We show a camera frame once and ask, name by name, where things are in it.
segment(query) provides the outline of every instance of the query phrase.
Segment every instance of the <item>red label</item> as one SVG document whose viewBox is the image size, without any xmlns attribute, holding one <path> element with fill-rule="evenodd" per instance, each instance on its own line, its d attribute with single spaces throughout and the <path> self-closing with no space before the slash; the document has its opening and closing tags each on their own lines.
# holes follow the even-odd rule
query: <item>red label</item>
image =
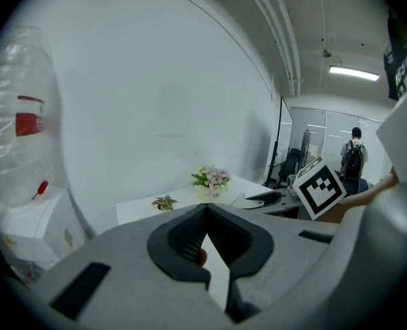
<svg viewBox="0 0 407 330">
<path fill-rule="evenodd" d="M 34 135 L 43 132 L 45 123 L 43 117 L 34 113 L 16 114 L 16 136 Z"/>
</svg>

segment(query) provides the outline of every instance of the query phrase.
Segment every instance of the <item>ceiling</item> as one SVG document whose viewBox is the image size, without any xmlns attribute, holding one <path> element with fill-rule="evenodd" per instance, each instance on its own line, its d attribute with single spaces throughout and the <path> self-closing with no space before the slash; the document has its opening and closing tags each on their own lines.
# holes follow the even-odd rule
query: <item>ceiling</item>
<svg viewBox="0 0 407 330">
<path fill-rule="evenodd" d="M 302 96 L 330 94 L 393 106 L 383 53 L 388 41 L 388 8 L 382 0 L 284 0 L 300 54 Z M 323 58 L 326 49 L 332 53 Z M 329 73 L 345 67 L 375 72 L 371 82 Z"/>
</svg>

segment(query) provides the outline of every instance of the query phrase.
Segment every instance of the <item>ceiling pipe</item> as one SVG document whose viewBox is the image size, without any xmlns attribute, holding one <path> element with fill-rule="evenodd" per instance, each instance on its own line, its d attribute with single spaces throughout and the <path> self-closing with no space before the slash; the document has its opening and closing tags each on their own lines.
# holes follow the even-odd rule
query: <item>ceiling pipe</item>
<svg viewBox="0 0 407 330">
<path fill-rule="evenodd" d="M 291 97 L 300 96 L 300 83 L 290 82 L 291 80 L 300 80 L 300 58 L 298 55 L 298 48 L 296 45 L 296 39 L 294 34 L 294 29 L 292 27 L 292 22 L 290 21 L 289 13 L 287 11 L 286 5 L 282 0 L 254 0 L 260 8 L 263 16 L 265 17 L 272 34 L 276 40 L 276 44 L 280 55 L 283 58 L 285 64 L 287 79 L 289 81 L 289 89 L 291 92 Z M 283 23 L 278 17 L 275 5 L 273 1 L 277 1 L 276 5 L 283 17 Z M 285 36 L 284 31 L 289 35 L 289 42 L 291 47 L 288 46 L 288 40 Z"/>
</svg>

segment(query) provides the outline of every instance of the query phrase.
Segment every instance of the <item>small succulent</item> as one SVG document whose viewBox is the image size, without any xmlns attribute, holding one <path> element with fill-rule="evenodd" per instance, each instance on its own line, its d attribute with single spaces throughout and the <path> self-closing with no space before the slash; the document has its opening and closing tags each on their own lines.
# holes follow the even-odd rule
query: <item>small succulent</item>
<svg viewBox="0 0 407 330">
<path fill-rule="evenodd" d="M 156 198 L 154 202 L 152 202 L 152 206 L 157 206 L 159 210 L 162 212 L 168 212 L 169 210 L 173 210 L 173 204 L 177 203 L 174 199 L 171 199 L 169 195 L 165 197 Z"/>
</svg>

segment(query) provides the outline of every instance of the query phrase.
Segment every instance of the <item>pink flowers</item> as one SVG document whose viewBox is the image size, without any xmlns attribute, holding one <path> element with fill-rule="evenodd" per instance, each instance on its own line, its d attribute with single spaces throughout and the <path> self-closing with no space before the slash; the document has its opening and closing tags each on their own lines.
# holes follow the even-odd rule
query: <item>pink flowers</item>
<svg viewBox="0 0 407 330">
<path fill-rule="evenodd" d="M 200 173 L 205 174 L 206 181 L 204 184 L 211 190 L 214 190 L 216 186 L 226 186 L 230 181 L 230 177 L 226 170 L 223 168 L 215 168 L 214 165 L 203 168 Z"/>
</svg>

